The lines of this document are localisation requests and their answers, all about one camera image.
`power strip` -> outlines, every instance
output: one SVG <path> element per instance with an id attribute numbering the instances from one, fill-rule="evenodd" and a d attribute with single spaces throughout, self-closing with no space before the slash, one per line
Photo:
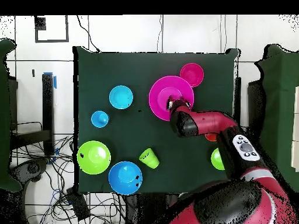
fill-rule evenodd
<path id="1" fill-rule="evenodd" d="M 78 217 L 78 221 L 90 217 L 91 212 L 87 206 L 84 196 L 78 194 L 72 187 L 67 189 L 67 200 L 73 206 L 74 212 Z"/>

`blue bowl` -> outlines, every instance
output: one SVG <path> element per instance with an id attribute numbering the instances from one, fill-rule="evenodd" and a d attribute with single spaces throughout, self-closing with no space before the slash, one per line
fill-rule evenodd
<path id="1" fill-rule="evenodd" d="M 98 128 L 104 127 L 109 122 L 109 116 L 104 111 L 96 111 L 91 116 L 91 123 Z"/>
<path id="2" fill-rule="evenodd" d="M 109 94 L 109 102 L 116 109 L 126 109 L 133 101 L 133 93 L 126 86 L 119 85 L 114 87 Z"/>
<path id="3" fill-rule="evenodd" d="M 141 186 L 141 170 L 133 162 L 118 162 L 110 169 L 108 181 L 113 191 L 131 195 Z"/>

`green bowl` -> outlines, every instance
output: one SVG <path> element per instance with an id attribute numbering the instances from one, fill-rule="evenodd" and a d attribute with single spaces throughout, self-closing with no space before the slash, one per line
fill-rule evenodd
<path id="1" fill-rule="evenodd" d="M 213 152 L 212 152 L 212 155 L 211 155 L 211 161 L 212 161 L 212 164 L 213 166 L 218 169 L 218 170 L 225 170 L 224 169 L 224 165 L 223 165 L 223 162 L 222 162 L 222 159 L 221 159 L 221 156 L 220 156 L 220 152 L 219 152 L 219 149 L 215 149 Z"/>
<path id="2" fill-rule="evenodd" d="M 79 148 L 77 161 L 83 172 L 99 174 L 109 167 L 111 154 L 105 144 L 98 141 L 89 141 L 83 143 Z"/>

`lime green cup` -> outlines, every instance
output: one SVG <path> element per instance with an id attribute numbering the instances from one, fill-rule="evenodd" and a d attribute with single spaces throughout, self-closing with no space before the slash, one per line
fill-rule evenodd
<path id="1" fill-rule="evenodd" d="M 224 169 L 224 165 L 222 163 L 222 159 L 221 159 L 221 156 L 220 156 L 220 152 L 219 152 L 219 149 L 215 149 L 213 152 L 212 152 L 212 155 L 211 155 L 211 161 L 212 161 L 212 164 L 213 166 L 218 169 L 218 170 L 225 170 Z"/>
<path id="2" fill-rule="evenodd" d="M 105 144 L 89 141 L 82 144 L 77 153 L 81 170 L 87 174 L 103 173 L 110 164 L 111 154 Z"/>
<path id="3" fill-rule="evenodd" d="M 155 169 L 159 165 L 159 160 L 151 148 L 143 151 L 139 157 L 139 160 L 152 169 Z"/>

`small red bowl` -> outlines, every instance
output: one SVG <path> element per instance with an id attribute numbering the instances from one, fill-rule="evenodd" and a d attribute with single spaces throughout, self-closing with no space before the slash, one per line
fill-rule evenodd
<path id="1" fill-rule="evenodd" d="M 216 142 L 216 140 L 217 140 L 217 134 L 215 134 L 215 133 L 205 134 L 204 136 L 205 136 L 205 137 L 207 138 L 207 140 L 209 140 L 210 142 Z"/>
<path id="2" fill-rule="evenodd" d="M 196 87 L 203 81 L 203 69 L 195 63 L 186 64 L 180 70 L 180 77 L 186 80 L 191 87 Z"/>

